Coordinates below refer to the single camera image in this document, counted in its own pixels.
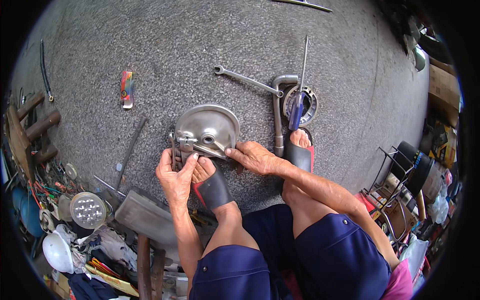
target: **black sandal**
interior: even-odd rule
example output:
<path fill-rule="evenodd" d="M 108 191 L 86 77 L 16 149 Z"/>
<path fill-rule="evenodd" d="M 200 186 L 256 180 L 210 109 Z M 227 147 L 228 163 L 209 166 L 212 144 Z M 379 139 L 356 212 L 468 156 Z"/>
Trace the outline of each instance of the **black sandal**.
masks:
<path fill-rule="evenodd" d="M 212 162 L 216 169 L 215 173 L 205 181 L 192 184 L 198 199 L 210 210 L 233 201 L 222 168 L 214 161 Z"/>
<path fill-rule="evenodd" d="M 313 172 L 313 156 L 314 156 L 312 134 L 306 128 L 301 127 L 299 129 L 307 133 L 308 138 L 312 143 L 312 145 L 308 148 L 302 148 L 292 144 L 292 142 L 290 141 L 290 134 L 291 134 L 290 132 L 290 134 L 287 135 L 288 139 L 285 142 L 285 153 L 283 155 L 283 158 L 288 160 L 294 166 L 312 173 Z"/>

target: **concrete floor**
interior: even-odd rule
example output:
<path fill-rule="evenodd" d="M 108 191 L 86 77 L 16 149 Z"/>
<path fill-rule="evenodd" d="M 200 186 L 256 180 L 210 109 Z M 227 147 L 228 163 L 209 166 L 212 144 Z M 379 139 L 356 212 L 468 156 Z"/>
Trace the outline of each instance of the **concrete floor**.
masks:
<path fill-rule="evenodd" d="M 50 130 L 64 162 L 103 186 L 114 184 L 142 115 L 149 118 L 125 171 L 126 183 L 165 202 L 155 176 L 167 133 L 185 110 L 200 103 L 231 109 L 240 140 L 273 150 L 272 98 L 256 87 L 217 76 L 224 67 L 264 83 L 300 73 L 303 38 L 310 36 L 305 83 L 320 98 L 308 128 L 315 144 L 315 174 L 352 193 L 371 184 L 383 159 L 378 146 L 405 140 L 417 146 L 426 114 L 428 68 L 417 72 L 372 0 L 317 0 L 326 13 L 269 0 L 53 1 L 20 53 L 13 94 L 44 91 L 39 41 L 44 39 L 55 102 L 39 106 L 62 115 Z M 121 71 L 137 71 L 135 103 L 120 106 Z M 236 175 L 222 163 L 242 212 L 281 202 L 277 179 Z M 191 207 L 202 209 L 195 197 Z"/>

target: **hand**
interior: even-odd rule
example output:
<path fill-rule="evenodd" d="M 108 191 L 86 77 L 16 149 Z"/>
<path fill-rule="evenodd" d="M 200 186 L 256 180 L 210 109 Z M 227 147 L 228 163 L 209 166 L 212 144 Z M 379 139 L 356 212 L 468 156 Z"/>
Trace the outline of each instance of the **hand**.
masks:
<path fill-rule="evenodd" d="M 258 175 L 271 175 L 281 158 L 257 142 L 237 142 L 237 149 L 227 148 L 225 154 Z"/>
<path fill-rule="evenodd" d="M 174 172 L 172 171 L 172 149 L 163 150 L 155 173 L 170 206 L 187 204 L 192 173 L 197 165 L 197 159 L 198 153 L 190 155 L 181 171 Z"/>

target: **pink shirt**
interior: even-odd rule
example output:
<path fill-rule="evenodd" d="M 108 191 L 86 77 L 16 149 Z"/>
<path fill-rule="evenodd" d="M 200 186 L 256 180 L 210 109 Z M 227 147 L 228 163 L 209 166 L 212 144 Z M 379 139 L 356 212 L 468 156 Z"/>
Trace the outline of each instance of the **pink shirt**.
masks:
<path fill-rule="evenodd" d="M 390 275 L 382 300 L 408 300 L 412 298 L 412 294 L 412 276 L 408 270 L 408 259 L 405 259 Z"/>

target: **white hard hat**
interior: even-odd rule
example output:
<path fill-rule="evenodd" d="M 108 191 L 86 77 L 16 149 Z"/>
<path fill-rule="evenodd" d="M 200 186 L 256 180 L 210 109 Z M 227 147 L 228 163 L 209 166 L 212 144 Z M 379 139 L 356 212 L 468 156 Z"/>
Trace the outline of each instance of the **white hard hat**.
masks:
<path fill-rule="evenodd" d="M 42 246 L 43 254 L 52 268 L 60 272 L 73 274 L 73 260 L 70 247 L 56 230 L 43 239 Z"/>

